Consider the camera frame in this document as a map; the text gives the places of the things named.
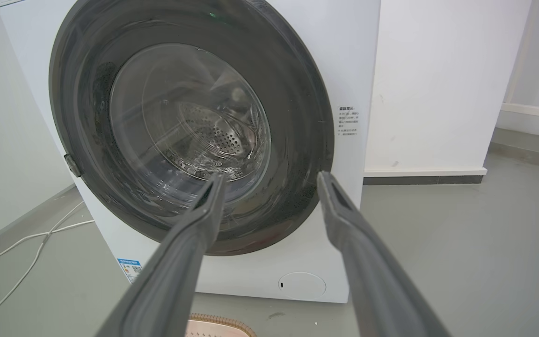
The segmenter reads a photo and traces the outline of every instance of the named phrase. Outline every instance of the power cord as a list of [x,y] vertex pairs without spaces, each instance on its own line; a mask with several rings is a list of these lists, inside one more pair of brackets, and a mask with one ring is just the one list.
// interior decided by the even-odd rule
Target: power cord
[[24,278],[26,278],[26,275],[28,275],[28,273],[30,272],[30,270],[32,269],[32,267],[35,266],[36,264],[36,261],[38,260],[39,258],[39,255],[41,254],[41,251],[43,250],[43,246],[45,245],[45,242],[47,242],[47,239],[49,239],[49,237],[51,236],[51,234],[53,233],[57,233],[57,232],[62,232],[62,230],[68,230],[70,228],[75,228],[77,226],[81,226],[81,225],[84,225],[84,224],[90,224],[92,222],[94,222],[94,220],[90,220],[90,221],[84,221],[84,222],[79,222],[78,224],[73,224],[73,225],[70,225],[70,226],[66,226],[64,228],[60,228],[58,230],[56,230],[56,228],[58,228],[58,226],[64,222],[64,220],[66,220],[66,218],[68,217],[68,215],[70,215],[75,209],[77,209],[80,205],[82,205],[84,203],[84,201],[82,201],[81,203],[79,203],[78,205],[76,205],[76,207],[74,207],[71,211],[68,212],[68,214],[64,215],[64,217],[62,218],[62,220],[58,221],[57,224],[55,224],[55,226],[53,226],[53,228],[51,228],[51,230],[49,230],[49,232],[45,232],[45,233],[38,233],[38,234],[33,234],[33,235],[28,235],[26,237],[23,237],[22,239],[20,239],[17,243],[14,243],[13,245],[11,245],[9,248],[7,248],[5,251],[1,252],[0,253],[0,256],[2,256],[3,254],[6,254],[6,252],[9,252],[9,250],[11,250],[13,247],[16,247],[17,245],[21,244],[22,242],[28,240],[28,239],[32,239],[33,237],[37,237],[37,236],[41,236],[41,235],[45,235],[45,238],[43,239],[43,241],[41,242],[41,245],[39,245],[39,249],[36,251],[36,256],[35,256],[35,259],[32,260],[32,263],[30,264],[30,267],[28,267],[28,270],[26,270],[26,272],[24,273],[24,275],[22,275],[22,277],[18,280],[18,282],[16,282],[15,286],[13,288],[11,288],[11,290],[9,290],[9,292],[7,293],[7,295],[0,301],[0,306],[8,299],[9,295],[11,295],[14,290],[16,290],[16,288],[20,285],[20,283],[22,283],[22,281],[24,280]]

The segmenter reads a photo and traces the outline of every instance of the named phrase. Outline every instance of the washing machine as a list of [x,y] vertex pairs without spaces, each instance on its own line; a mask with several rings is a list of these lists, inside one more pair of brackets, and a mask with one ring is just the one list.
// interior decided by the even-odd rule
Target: washing machine
[[359,204],[379,10],[379,0],[23,0],[0,14],[129,280],[223,173],[223,220],[197,292],[346,303],[316,176],[331,171]]

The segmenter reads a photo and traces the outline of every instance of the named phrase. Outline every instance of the white washing machine body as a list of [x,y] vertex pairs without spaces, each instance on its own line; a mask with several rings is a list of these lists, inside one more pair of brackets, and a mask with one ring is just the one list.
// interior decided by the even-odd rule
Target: white washing machine body
[[[268,0],[312,55],[334,120],[331,172],[357,203],[376,60],[379,0]],[[9,38],[38,108],[60,151],[49,70],[51,50],[75,0],[24,0],[0,8]],[[347,117],[354,116],[353,123]],[[74,178],[109,249],[145,265],[158,243],[127,226]],[[293,233],[273,245],[235,256],[205,256],[197,292],[346,303],[349,286],[340,253],[329,243],[320,205]]]

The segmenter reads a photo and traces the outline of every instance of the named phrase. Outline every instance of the gray floor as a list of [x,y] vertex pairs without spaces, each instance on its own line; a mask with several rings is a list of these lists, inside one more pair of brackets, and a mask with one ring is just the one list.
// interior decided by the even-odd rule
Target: gray floor
[[[539,335],[539,167],[488,156],[481,185],[366,186],[362,211],[456,337]],[[0,237],[46,232],[75,190]],[[81,209],[62,226],[90,219]],[[39,239],[0,258],[0,298]],[[93,224],[54,234],[0,307],[0,336],[91,336],[128,281]],[[197,294],[192,311],[242,320],[260,337],[357,336],[351,304]]]

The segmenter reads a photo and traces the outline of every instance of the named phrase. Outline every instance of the round glass door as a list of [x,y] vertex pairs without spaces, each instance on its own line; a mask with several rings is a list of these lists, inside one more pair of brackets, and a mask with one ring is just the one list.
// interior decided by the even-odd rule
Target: round glass door
[[218,172],[229,182],[208,254],[268,247],[317,206],[334,151],[328,95],[263,0],[78,0],[49,75],[81,179],[143,235],[161,241]]

